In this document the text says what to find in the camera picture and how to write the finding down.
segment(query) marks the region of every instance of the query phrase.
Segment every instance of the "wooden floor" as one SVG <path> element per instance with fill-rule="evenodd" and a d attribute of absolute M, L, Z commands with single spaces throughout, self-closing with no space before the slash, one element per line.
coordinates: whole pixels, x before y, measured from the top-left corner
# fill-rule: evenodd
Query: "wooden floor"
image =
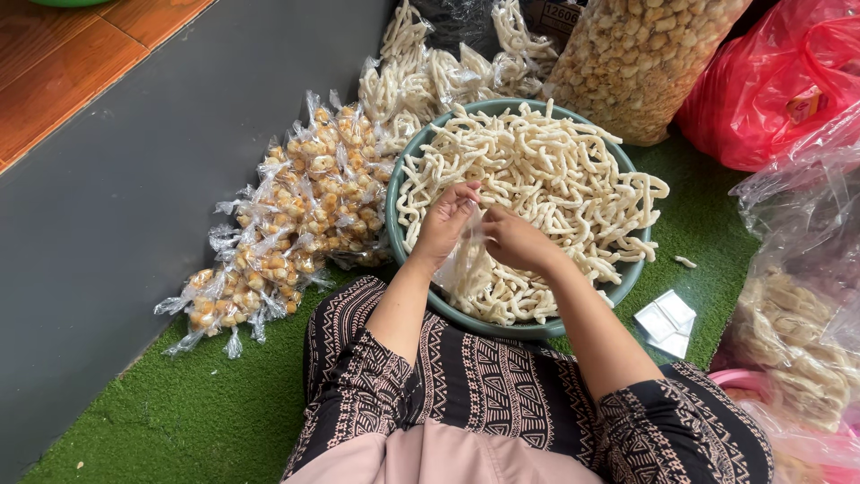
<path fill-rule="evenodd" d="M 79 9 L 0 0 L 0 171 L 212 0 L 113 0 Z"/>

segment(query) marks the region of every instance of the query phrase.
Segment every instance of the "black and pink patterned clothing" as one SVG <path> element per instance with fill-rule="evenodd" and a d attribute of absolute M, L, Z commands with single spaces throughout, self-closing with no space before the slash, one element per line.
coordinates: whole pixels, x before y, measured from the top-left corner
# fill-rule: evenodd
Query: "black and pink patterned clothing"
<path fill-rule="evenodd" d="M 426 312 L 415 366 L 364 328 L 385 291 L 364 276 L 323 301 L 308 325 L 305 425 L 285 478 L 353 438 L 428 420 L 522 439 L 573 457 L 605 481 L 766 483 L 770 445 L 701 370 L 660 367 L 595 402 L 574 357 L 463 332 Z"/>

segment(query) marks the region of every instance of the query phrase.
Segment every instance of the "green basin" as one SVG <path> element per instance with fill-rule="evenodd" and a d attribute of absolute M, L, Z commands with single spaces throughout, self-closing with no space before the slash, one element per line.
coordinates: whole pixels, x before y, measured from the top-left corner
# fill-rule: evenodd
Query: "green basin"
<path fill-rule="evenodd" d="M 517 108 L 522 102 L 527 102 L 531 107 L 532 111 L 540 111 L 545 112 L 546 102 L 535 101 L 533 99 L 513 99 L 513 98 L 505 98 L 505 99 L 491 99 L 489 101 L 480 101 L 473 102 L 472 104 L 466 104 L 464 109 L 467 113 L 477 113 L 478 111 L 482 111 L 486 115 L 500 115 L 505 109 L 510 108 L 512 112 L 518 113 Z M 448 113 L 446 115 L 442 115 L 439 118 L 436 118 L 433 121 L 433 124 L 438 127 L 443 127 L 445 123 L 447 123 L 453 117 L 453 113 Z M 552 109 L 552 117 L 555 119 L 561 118 L 571 118 L 579 123 L 588 123 L 587 119 L 583 118 L 580 115 L 572 113 L 566 109 L 559 108 L 558 106 L 553 107 Z M 403 173 L 403 157 L 406 155 L 412 155 L 413 157 L 421 157 L 424 155 L 424 150 L 421 149 L 421 145 L 428 145 L 430 141 L 433 139 L 435 133 L 430 128 L 429 125 L 422 128 L 418 134 L 409 142 L 408 145 L 403 149 L 403 153 L 401 153 L 400 158 L 397 160 L 395 164 L 394 171 L 391 173 L 391 181 L 388 186 L 388 195 L 385 198 L 385 213 L 388 214 L 385 217 L 385 226 L 388 230 L 389 241 L 391 242 L 391 248 L 394 251 L 394 258 L 397 260 L 397 263 L 403 265 L 406 261 L 406 251 L 403 249 L 403 237 L 406 235 L 406 227 L 397 223 L 398 212 L 397 212 L 397 197 L 400 195 L 400 185 L 403 182 L 403 179 L 406 177 L 405 173 Z M 612 156 L 615 157 L 618 162 L 618 170 L 622 173 L 628 171 L 635 171 L 636 168 L 633 167 L 633 164 L 630 162 L 630 158 L 627 158 L 627 155 L 621 151 L 621 148 L 618 147 L 615 143 L 610 141 L 606 141 L 606 147 L 609 149 L 609 152 L 612 153 Z M 651 240 L 651 228 L 638 229 L 630 233 L 630 235 L 639 237 L 643 241 Z M 615 285 L 611 282 L 601 284 L 598 289 L 603 289 L 606 291 L 606 296 L 612 300 L 615 304 L 621 302 L 622 299 L 630 292 L 630 289 L 633 288 L 633 284 L 636 283 L 636 279 L 639 278 L 639 273 L 642 272 L 642 266 L 645 264 L 645 261 L 641 260 L 638 262 L 625 263 L 625 262 L 617 262 L 615 263 L 616 270 L 619 274 L 621 274 L 621 284 Z M 430 301 L 430 306 L 436 310 L 439 315 L 443 318 L 449 320 L 450 322 L 457 324 L 463 327 L 465 330 L 477 334 L 482 334 L 485 336 L 497 337 L 497 338 L 509 338 L 509 339 L 519 339 L 519 340 L 527 340 L 527 339 L 545 339 L 545 338 L 553 338 L 556 336 L 562 336 L 564 334 L 564 325 L 562 324 L 562 320 L 560 318 L 552 318 L 547 319 L 546 324 L 540 325 L 535 321 L 531 322 L 518 322 L 512 326 L 498 326 L 493 323 L 485 323 L 480 320 L 476 320 L 471 316 L 467 316 L 461 313 L 459 310 L 455 309 L 448 305 L 444 299 L 442 299 L 437 293 L 438 289 L 431 288 L 428 296 L 428 300 Z"/>

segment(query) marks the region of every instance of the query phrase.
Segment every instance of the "gray wall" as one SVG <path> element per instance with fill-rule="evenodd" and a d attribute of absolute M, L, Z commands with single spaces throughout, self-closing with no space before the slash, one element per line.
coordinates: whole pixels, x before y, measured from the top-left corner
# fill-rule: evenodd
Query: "gray wall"
<path fill-rule="evenodd" d="M 169 323 L 213 204 L 304 91 L 355 96 L 393 0 L 220 0 L 0 175 L 0 482 Z"/>

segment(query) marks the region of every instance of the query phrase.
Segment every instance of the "person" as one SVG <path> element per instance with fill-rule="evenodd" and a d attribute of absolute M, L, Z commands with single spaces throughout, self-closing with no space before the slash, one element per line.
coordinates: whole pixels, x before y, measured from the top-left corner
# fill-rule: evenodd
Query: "person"
<path fill-rule="evenodd" d="M 657 367 L 575 263 L 504 208 L 489 254 L 539 274 L 575 357 L 484 338 L 426 310 L 431 277 L 478 202 L 458 183 L 385 284 L 361 277 L 315 310 L 305 423 L 287 482 L 769 482 L 765 434 L 691 363 Z"/>

